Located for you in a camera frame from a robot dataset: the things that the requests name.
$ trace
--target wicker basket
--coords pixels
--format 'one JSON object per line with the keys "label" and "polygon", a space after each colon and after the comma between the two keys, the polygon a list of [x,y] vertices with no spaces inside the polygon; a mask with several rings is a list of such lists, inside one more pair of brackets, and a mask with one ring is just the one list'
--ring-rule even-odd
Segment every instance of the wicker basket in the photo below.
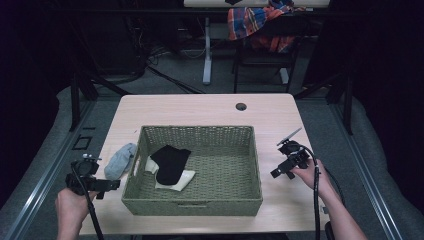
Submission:
{"label": "wicker basket", "polygon": [[[155,189],[144,171],[148,156],[165,145],[191,151],[196,171],[181,191]],[[262,204],[253,127],[143,126],[122,202],[143,216],[255,216]]]}

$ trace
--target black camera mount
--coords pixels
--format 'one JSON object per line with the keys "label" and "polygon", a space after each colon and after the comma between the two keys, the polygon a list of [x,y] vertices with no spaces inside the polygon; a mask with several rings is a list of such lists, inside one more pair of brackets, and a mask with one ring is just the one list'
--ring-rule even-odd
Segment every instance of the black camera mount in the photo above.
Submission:
{"label": "black camera mount", "polygon": [[121,184],[121,180],[96,179],[99,164],[92,155],[84,154],[82,160],[75,160],[71,163],[72,173],[66,176],[66,186],[78,195],[84,195],[86,191],[99,192],[96,199],[103,199],[105,192],[116,190]]}
{"label": "black camera mount", "polygon": [[296,141],[290,141],[290,138],[293,137],[301,129],[302,128],[297,129],[277,144],[277,146],[282,144],[282,146],[278,150],[282,154],[287,156],[287,160],[280,163],[278,167],[271,172],[271,175],[274,178],[285,173],[290,179],[293,179],[295,176],[292,172],[290,172],[290,170],[292,170],[296,166],[299,166],[299,168],[302,169],[306,169],[308,167],[306,161],[308,160],[309,155],[306,152],[306,147],[300,145]]}

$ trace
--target small dark round object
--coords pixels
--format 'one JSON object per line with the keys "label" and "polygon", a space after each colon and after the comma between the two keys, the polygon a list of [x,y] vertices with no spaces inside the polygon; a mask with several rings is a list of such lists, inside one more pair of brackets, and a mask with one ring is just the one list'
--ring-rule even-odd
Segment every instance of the small dark round object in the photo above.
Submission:
{"label": "small dark round object", "polygon": [[237,104],[236,104],[236,108],[237,108],[237,110],[239,110],[239,111],[244,111],[244,110],[246,110],[247,106],[246,106],[246,104],[244,104],[244,103],[237,103]]}

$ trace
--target table surface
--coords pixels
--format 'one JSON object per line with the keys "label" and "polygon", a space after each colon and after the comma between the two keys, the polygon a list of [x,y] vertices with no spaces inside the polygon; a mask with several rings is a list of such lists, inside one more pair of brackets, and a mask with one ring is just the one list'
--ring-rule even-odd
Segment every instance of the table surface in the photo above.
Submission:
{"label": "table surface", "polygon": [[[326,8],[330,0],[293,0],[297,7]],[[263,7],[268,5],[268,0],[243,0],[234,5],[226,3],[225,0],[184,0],[185,7]]]}
{"label": "table surface", "polygon": [[[246,104],[244,111],[237,103]],[[94,200],[104,234],[208,234],[315,230],[313,191],[300,178],[270,174],[286,158],[276,144],[298,128],[292,140],[311,147],[296,103],[289,94],[128,95],[121,99],[104,142],[96,177],[104,179],[110,158],[127,143],[137,143],[142,125],[253,126],[263,203],[255,217],[134,216],[121,201],[127,175],[116,191]],[[320,211],[321,226],[329,221]],[[90,217],[82,235],[95,234]]]}

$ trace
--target black cable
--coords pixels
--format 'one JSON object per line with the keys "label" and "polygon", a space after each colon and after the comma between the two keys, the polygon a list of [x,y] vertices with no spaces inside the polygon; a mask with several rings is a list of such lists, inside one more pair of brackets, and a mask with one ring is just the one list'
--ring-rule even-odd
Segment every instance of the black cable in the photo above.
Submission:
{"label": "black cable", "polygon": [[205,92],[203,92],[200,89],[197,89],[197,88],[192,87],[192,86],[190,86],[190,85],[188,85],[186,83],[183,83],[181,81],[178,81],[176,79],[173,79],[173,78],[171,78],[171,77],[169,77],[169,76],[167,76],[167,75],[159,72],[158,70],[152,68],[151,66],[147,66],[146,69],[149,70],[149,71],[151,71],[153,74],[155,74],[157,76],[160,76],[160,77],[162,77],[162,78],[164,78],[164,79],[166,79],[166,80],[174,83],[175,85],[177,85],[177,87],[179,87],[185,93],[194,93],[194,94],[203,94],[203,93],[205,93]]}
{"label": "black cable", "polygon": [[314,162],[314,215],[315,215],[315,239],[319,240],[321,237],[321,223],[319,217],[319,206],[318,206],[318,185],[319,185],[319,166],[317,159],[314,153],[307,147],[303,145],[299,145],[299,147],[304,148],[312,157],[312,161]]}
{"label": "black cable", "polygon": [[88,205],[88,211],[90,212],[91,220],[93,221],[94,229],[96,230],[97,238],[99,240],[103,240],[103,233],[100,229],[99,221],[97,220],[96,211],[94,209],[94,204],[90,199],[90,196],[88,195],[87,188],[85,187],[85,183],[81,181],[81,178],[79,177],[77,171],[75,170],[75,166],[71,165],[72,173],[74,174],[75,178],[77,179],[78,183],[81,185],[82,190],[84,191],[84,196],[87,199],[87,205]]}

